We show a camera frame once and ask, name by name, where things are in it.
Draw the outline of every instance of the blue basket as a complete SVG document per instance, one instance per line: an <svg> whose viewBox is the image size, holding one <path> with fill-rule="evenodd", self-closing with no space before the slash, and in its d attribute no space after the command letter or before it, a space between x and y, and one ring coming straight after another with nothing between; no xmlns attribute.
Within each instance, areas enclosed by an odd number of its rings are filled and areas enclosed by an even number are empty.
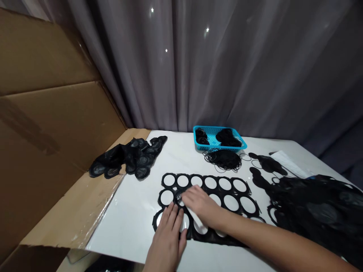
<svg viewBox="0 0 363 272"><path fill-rule="evenodd" d="M197 143L197 139L195 137L195 131L198 128L201 128L202 130L205 131L205 133L207 134L208 142L209 142L210 145L201 145L201 144ZM197 146L197 149L198 150L210 150L212 148L218 148L218 149L231 150L231 151L237 153L241 149L246 149L247 148L247 145L246 145L245 141L241 138L241 136L239 136L237 130L235 130L234 128L230 128L230 129L232 130L233 136L242 143L242 147L220 146L220 142L217 141L216 135L217 135L218 132L220 132L224 128L227 128L227 127L194 126L194 128L193 128L194 143Z"/></svg>

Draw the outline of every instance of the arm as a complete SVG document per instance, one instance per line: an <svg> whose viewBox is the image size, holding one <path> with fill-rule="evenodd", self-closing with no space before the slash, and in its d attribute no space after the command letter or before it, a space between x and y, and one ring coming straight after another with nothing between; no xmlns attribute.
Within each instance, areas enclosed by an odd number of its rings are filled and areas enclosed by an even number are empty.
<svg viewBox="0 0 363 272"><path fill-rule="evenodd" d="M219 207L197 185L183 193L182 200L205 225L220 230L248 245L282 270L359 271L311 240Z"/></svg>
<svg viewBox="0 0 363 272"><path fill-rule="evenodd" d="M173 202L164 209L158 228L156 229L143 272L173 272L176 270L186 247L186 231L179 229L183 221L184 211Z"/></svg>

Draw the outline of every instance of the stack of black masks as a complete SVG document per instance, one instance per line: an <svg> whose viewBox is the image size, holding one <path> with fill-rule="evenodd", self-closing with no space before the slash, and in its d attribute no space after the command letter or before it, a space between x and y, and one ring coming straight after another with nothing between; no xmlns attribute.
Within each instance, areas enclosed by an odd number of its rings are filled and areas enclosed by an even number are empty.
<svg viewBox="0 0 363 272"><path fill-rule="evenodd" d="M224 128L216 135L221 146L241 147L242 143L233 136L230 128Z"/></svg>
<svg viewBox="0 0 363 272"><path fill-rule="evenodd" d="M208 136L201 128L195 130L195 139L198 144L209 145Z"/></svg>
<svg viewBox="0 0 363 272"><path fill-rule="evenodd" d="M109 179L119 174L121 164L126 164L126 173L135 174L137 179L144 179L150 174L150 167L161 152L168 138L160 136L150 140L133 138L128 144L118 144L98 156L89 169L90 177L102 174Z"/></svg>
<svg viewBox="0 0 363 272"><path fill-rule="evenodd" d="M268 213L279 227L304 236L363 270L363 193L331 177L283 177L263 183Z"/></svg>

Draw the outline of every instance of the cardboard box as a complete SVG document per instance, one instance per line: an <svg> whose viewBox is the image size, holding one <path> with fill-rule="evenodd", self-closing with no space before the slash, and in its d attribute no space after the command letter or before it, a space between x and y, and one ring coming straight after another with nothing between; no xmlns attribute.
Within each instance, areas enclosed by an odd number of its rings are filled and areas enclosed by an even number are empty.
<svg viewBox="0 0 363 272"><path fill-rule="evenodd" d="M77 31L0 8L0 36L0 271L53 271L60 246L85 246L122 177L85 172L138 130L123 134Z"/></svg>
<svg viewBox="0 0 363 272"><path fill-rule="evenodd" d="M150 130L130 128L110 148L132 138L146 139ZM85 249L125 175L91 178L85 173L21 241L0 272L56 271L69 249Z"/></svg>
<svg viewBox="0 0 363 272"><path fill-rule="evenodd" d="M100 80L77 33L0 8L0 96Z"/></svg>
<svg viewBox="0 0 363 272"><path fill-rule="evenodd" d="M126 128L97 82L0 97L0 256Z"/></svg>

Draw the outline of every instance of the curtain fold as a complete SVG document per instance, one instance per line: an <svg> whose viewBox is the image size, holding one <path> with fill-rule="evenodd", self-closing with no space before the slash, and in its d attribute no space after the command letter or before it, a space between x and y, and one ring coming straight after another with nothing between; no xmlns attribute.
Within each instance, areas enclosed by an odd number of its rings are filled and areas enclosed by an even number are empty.
<svg viewBox="0 0 363 272"><path fill-rule="evenodd" d="M290 139L341 173L363 160L349 144L363 115L353 106L360 94L352 95L363 78L358 1L69 5L128 126L231 126L242 136ZM351 158L338 167L343 150Z"/></svg>

